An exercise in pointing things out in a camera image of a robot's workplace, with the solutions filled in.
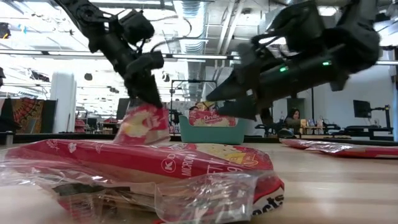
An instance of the ceiling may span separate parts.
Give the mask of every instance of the ceiling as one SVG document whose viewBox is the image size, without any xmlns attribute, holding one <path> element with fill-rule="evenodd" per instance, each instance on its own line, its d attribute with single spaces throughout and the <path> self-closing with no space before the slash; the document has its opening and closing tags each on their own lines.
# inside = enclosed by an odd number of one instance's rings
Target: ceiling
<svg viewBox="0 0 398 224">
<path fill-rule="evenodd" d="M 133 0 L 91 0 L 91 2 L 104 12 L 124 16 L 125 9 L 143 9 L 148 20 L 153 21 L 156 33 L 151 41 L 144 46 L 144 50 L 150 50 L 155 44 L 181 37 L 190 31 L 190 26 L 183 19 L 165 19 L 170 16 L 189 16 L 177 8 L 177 2 L 164 0 L 164 9 L 159 9 L 159 0 L 133 1 Z M 336 7 L 344 1 L 319 1 L 323 7 L 320 12 L 324 16 L 335 13 Z M 259 25 L 264 23 L 265 15 L 280 6 L 271 4 L 268 0 L 206 0 L 198 7 L 202 7 L 203 18 L 187 18 L 192 24 L 193 30 L 189 37 L 197 40 L 185 41 L 169 45 L 159 46 L 163 53 L 189 53 L 190 44 L 204 43 L 201 54 L 230 54 L 241 42 L 249 40 L 257 35 Z M 3 50 L 43 50 L 43 51 L 79 51 L 88 52 L 88 40 L 73 25 L 66 13 L 52 0 L 1 0 L 0 22 L 11 25 L 12 36 L 9 39 L 0 39 L 0 49 Z M 398 36 L 388 32 L 384 41 L 387 45 Z M 154 71 L 159 91 L 163 101 L 170 101 L 171 82 L 164 82 L 162 76 L 168 74 L 170 79 L 204 78 L 204 66 L 214 65 L 211 62 L 194 60 L 174 60 L 166 62 L 163 69 Z M 115 72 L 107 60 L 72 59 L 54 60 L 51 58 L 35 57 L 11 57 L 0 55 L 0 66 L 4 68 L 7 78 L 4 80 L 9 85 L 19 85 L 19 89 L 37 92 L 41 98 L 48 97 L 45 94 L 50 91 L 49 83 L 44 87 L 26 86 L 33 83 L 42 83 L 30 79 L 28 69 L 42 73 L 50 78 L 54 71 L 60 69 L 73 70 L 78 83 L 77 105 L 84 106 L 88 110 L 97 111 L 99 114 L 115 114 L 118 98 L 127 97 L 123 87 L 122 78 Z M 91 73 L 92 81 L 86 81 L 84 74 Z M 108 86 L 119 90 L 119 93 L 111 93 Z M 201 85 L 181 84 L 181 90 L 177 90 L 175 96 L 180 100 L 195 99 L 200 96 Z M 6 87 L 9 93 L 19 92 L 17 89 Z"/>
</svg>

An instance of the green led light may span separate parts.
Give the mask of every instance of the green led light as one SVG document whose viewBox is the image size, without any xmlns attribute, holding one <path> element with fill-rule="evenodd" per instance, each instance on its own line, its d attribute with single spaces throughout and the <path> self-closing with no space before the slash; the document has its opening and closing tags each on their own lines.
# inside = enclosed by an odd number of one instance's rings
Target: green led light
<svg viewBox="0 0 398 224">
<path fill-rule="evenodd" d="M 288 69 L 289 69 L 289 68 L 286 66 L 286 67 L 280 68 L 279 71 L 280 71 L 280 72 L 286 72 Z"/>
</svg>

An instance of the robot workstation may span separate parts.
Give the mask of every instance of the robot workstation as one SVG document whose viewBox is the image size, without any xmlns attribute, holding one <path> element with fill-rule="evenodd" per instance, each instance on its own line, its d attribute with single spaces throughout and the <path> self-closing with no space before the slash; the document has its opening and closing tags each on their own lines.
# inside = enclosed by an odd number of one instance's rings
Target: robot workstation
<svg viewBox="0 0 398 224">
<path fill-rule="evenodd" d="M 395 1 L 0 12 L 1 223 L 398 223 Z"/>
</svg>

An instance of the black robotic arm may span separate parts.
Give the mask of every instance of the black robotic arm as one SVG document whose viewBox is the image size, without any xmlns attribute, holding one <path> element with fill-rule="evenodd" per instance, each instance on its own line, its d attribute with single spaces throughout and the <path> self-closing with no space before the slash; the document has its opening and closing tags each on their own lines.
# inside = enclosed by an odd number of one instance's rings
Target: black robotic arm
<svg viewBox="0 0 398 224">
<path fill-rule="evenodd" d="M 314 0 L 283 9 L 266 34 L 241 44 L 241 64 L 208 96 L 209 101 L 237 99 L 218 110 L 220 114 L 255 119 L 261 108 L 286 96 L 330 83 L 339 91 L 349 75 L 376 64 L 379 58 L 378 33 L 373 29 L 378 0 L 350 0 L 342 8 L 337 25 L 326 29 Z M 284 37 L 291 52 L 276 58 L 267 48 Z M 261 39 L 270 42 L 260 44 Z"/>
<path fill-rule="evenodd" d="M 130 97 L 162 107 L 152 69 L 162 68 L 160 51 L 142 53 L 144 43 L 154 35 L 154 27 L 142 12 L 132 10 L 122 19 L 101 11 L 88 0 L 54 0 L 89 40 L 91 53 L 101 51 L 124 79 Z"/>
</svg>

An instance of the desk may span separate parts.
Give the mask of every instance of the desk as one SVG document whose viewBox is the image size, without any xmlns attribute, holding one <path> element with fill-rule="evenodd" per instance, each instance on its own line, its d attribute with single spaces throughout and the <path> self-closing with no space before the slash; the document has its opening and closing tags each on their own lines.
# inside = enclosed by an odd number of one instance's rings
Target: desk
<svg viewBox="0 0 398 224">
<path fill-rule="evenodd" d="M 247 146 L 271 156 L 286 187 L 284 206 L 251 223 L 398 223 L 397 160 L 342 159 L 281 144 Z M 156 219 L 150 213 L 129 215 L 130 223 L 150 224 Z M 35 187 L 2 187 L 0 217 L 1 223 L 71 223 L 63 209 Z"/>
</svg>

